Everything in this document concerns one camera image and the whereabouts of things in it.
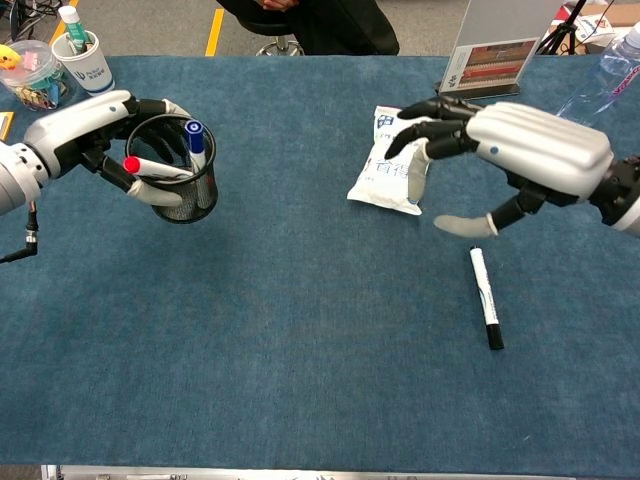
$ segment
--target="yellow toy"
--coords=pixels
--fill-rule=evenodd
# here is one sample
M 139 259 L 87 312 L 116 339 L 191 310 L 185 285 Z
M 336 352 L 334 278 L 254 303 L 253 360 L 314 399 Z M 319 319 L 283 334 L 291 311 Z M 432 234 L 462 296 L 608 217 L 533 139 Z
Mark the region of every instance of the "yellow toy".
M 6 45 L 0 45 L 0 69 L 13 70 L 20 63 L 22 57 Z

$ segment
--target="plastic bottle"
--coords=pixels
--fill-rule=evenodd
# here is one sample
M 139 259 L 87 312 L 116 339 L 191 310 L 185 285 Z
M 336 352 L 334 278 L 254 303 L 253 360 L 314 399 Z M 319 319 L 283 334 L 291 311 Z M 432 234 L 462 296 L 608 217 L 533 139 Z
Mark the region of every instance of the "plastic bottle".
M 65 5 L 58 9 L 58 13 L 67 27 L 67 32 L 69 33 L 69 37 L 71 37 L 71 44 L 73 45 L 76 55 L 86 52 L 89 36 L 80 22 L 80 16 L 78 15 L 76 7 Z
M 640 73 L 640 22 L 624 37 L 613 40 L 557 115 L 594 126 Z

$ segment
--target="table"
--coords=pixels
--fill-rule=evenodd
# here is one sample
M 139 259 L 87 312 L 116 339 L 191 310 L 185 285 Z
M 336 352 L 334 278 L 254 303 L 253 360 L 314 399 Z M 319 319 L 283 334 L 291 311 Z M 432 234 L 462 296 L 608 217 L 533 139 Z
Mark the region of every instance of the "table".
M 376 105 L 432 96 L 446 60 L 110 58 L 214 131 L 220 200 L 177 226 L 80 168 L 45 189 L 39 255 L 0 266 L 0 462 L 639 475 L 636 239 L 582 205 L 480 242 L 492 352 L 472 244 L 431 221 L 495 207 L 503 174 L 433 165 L 420 217 L 346 200 Z M 593 61 L 536 58 L 509 100 L 554 111 Z M 638 95 L 605 122 L 621 157 Z M 36 115 L 0 104 L 16 142 Z

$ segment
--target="water bottle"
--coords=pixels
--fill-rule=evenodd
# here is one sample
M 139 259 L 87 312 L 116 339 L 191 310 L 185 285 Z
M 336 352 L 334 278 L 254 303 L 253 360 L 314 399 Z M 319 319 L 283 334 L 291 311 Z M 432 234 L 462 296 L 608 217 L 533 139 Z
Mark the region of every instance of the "water bottle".
M 613 40 L 557 115 L 592 127 L 640 73 L 640 22 Z

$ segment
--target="robotic arm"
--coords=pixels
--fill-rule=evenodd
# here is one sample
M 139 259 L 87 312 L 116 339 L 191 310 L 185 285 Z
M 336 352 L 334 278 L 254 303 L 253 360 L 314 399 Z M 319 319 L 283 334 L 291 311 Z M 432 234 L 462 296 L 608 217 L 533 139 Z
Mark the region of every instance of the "robotic arm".
M 168 100 L 137 100 L 130 92 L 118 90 L 94 97 L 35 121 L 27 129 L 23 142 L 0 142 L 0 216 L 29 204 L 27 246 L 0 259 L 0 263 L 35 255 L 35 201 L 51 180 L 60 178 L 82 165 L 127 195 L 150 205 L 178 206 L 182 198 L 144 183 L 127 173 L 105 154 L 113 139 L 126 139 L 144 120 L 165 113 L 189 116 Z M 162 157 L 171 158 L 168 149 L 184 155 L 181 132 L 152 131 L 144 140 Z
M 402 110 L 402 119 L 430 117 L 403 130 L 385 157 L 427 138 L 409 168 L 409 200 L 424 193 L 432 160 L 475 152 L 502 169 L 518 193 L 479 218 L 442 215 L 438 228 L 463 237 L 488 237 L 545 202 L 564 207 L 590 202 L 602 221 L 640 236 L 640 157 L 616 161 L 607 136 L 541 110 L 510 102 L 481 107 L 460 99 L 436 97 Z

